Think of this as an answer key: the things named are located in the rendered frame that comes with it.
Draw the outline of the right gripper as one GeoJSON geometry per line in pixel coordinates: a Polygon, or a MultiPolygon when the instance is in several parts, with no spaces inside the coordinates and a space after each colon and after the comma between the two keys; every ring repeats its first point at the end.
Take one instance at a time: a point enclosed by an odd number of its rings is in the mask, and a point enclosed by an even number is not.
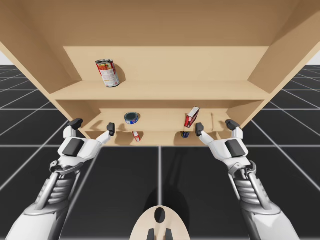
{"type": "Polygon", "coordinates": [[[200,141],[208,146],[213,156],[222,162],[240,161],[248,162],[247,155],[249,153],[246,148],[243,138],[244,133],[240,125],[232,119],[227,119],[225,124],[231,130],[231,137],[228,139],[214,140],[209,134],[204,131],[204,126],[201,122],[195,125],[195,134],[200,141]]]}

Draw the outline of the pale wooden shelf unit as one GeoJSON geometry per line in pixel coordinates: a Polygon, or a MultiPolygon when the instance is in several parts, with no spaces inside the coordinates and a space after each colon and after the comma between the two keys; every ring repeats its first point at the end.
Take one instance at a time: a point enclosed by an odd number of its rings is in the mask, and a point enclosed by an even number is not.
{"type": "Polygon", "coordinates": [[[193,107],[228,138],[320,51],[320,0],[0,0],[0,51],[89,139],[115,123],[114,146],[196,146],[193,107]]]}

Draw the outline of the blue flat can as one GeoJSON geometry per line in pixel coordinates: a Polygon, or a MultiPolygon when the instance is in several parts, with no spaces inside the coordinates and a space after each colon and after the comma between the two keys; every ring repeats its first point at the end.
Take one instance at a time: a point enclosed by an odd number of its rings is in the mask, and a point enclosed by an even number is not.
{"type": "Polygon", "coordinates": [[[133,125],[137,123],[140,119],[140,114],[137,112],[127,112],[124,115],[124,120],[128,125],[133,125]]]}

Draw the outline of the tan robot part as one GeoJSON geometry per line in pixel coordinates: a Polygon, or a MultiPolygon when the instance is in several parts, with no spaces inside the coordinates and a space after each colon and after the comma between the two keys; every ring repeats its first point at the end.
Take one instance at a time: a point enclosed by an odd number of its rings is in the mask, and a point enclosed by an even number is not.
{"type": "Polygon", "coordinates": [[[191,240],[187,227],[171,208],[158,205],[137,220],[129,240],[191,240]]]}

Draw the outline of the red and white can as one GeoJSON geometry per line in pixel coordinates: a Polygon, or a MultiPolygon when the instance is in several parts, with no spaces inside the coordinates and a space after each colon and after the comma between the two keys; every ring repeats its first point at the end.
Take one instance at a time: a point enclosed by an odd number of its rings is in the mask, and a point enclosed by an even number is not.
{"type": "Polygon", "coordinates": [[[100,59],[95,63],[106,87],[113,88],[120,84],[116,67],[112,59],[100,59]]]}

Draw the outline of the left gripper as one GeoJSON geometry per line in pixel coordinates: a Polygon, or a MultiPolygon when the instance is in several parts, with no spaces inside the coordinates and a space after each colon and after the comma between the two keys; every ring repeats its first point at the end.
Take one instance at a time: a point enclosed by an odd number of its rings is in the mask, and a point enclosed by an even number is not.
{"type": "Polygon", "coordinates": [[[66,138],[58,154],[71,158],[81,158],[83,160],[93,159],[102,145],[106,144],[116,133],[116,126],[110,122],[107,125],[107,131],[101,134],[96,140],[76,137],[76,131],[84,122],[81,118],[70,121],[63,131],[63,137],[66,138]]]}

